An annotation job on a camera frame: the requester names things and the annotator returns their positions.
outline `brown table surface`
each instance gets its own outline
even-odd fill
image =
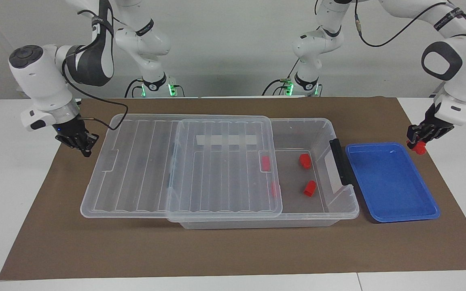
[[[404,144],[409,126],[398,101],[383,97],[125,102],[131,113],[328,118],[343,146]],[[93,100],[82,105],[83,116],[103,120],[121,110]],[[98,123],[87,122],[87,127],[105,135]],[[374,223],[357,189],[359,217],[331,227],[184,230],[164,219],[86,219],[80,214],[101,145],[102,140],[90,158],[59,148],[0,280],[466,269],[466,218],[428,154],[411,157],[440,207],[439,219]]]

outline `black handle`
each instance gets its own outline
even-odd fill
[[[350,181],[350,169],[348,168],[348,164],[343,153],[343,149],[341,148],[341,142],[339,139],[333,139],[330,141],[330,147],[332,149],[333,159],[335,160],[335,166],[337,167],[337,171],[339,172],[339,178],[341,179],[341,184],[344,186],[351,184]]]

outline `white tabletop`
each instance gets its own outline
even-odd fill
[[[402,98],[412,123],[432,99]],[[19,114],[29,100],[0,100],[0,271],[57,152],[55,132],[27,132]],[[427,145],[429,154],[466,215],[466,125]],[[89,278],[0,282],[0,290],[466,290],[466,271],[346,273],[198,278]]]

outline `gray wall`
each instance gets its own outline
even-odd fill
[[[466,11],[466,1],[453,2]],[[172,51],[163,57],[165,70],[192,96],[261,94],[294,64],[292,40],[317,27],[314,0],[149,0],[148,6],[156,25],[172,39]],[[373,43],[387,40],[409,21],[391,17],[377,0],[361,3],[359,16],[364,36]],[[353,7],[343,28],[342,48],[321,57],[324,96],[425,97],[439,85],[420,66],[424,49],[441,39],[429,24],[415,23],[383,48],[359,40]],[[6,65],[12,48],[87,44],[90,31],[90,20],[62,0],[0,1],[0,98],[20,97]],[[125,52],[115,47],[114,54],[115,78],[90,92],[119,97],[139,77]]]

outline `blue plastic lid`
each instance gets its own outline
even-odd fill
[[[350,144],[346,155],[375,220],[396,222],[440,217],[438,205],[401,144]]]

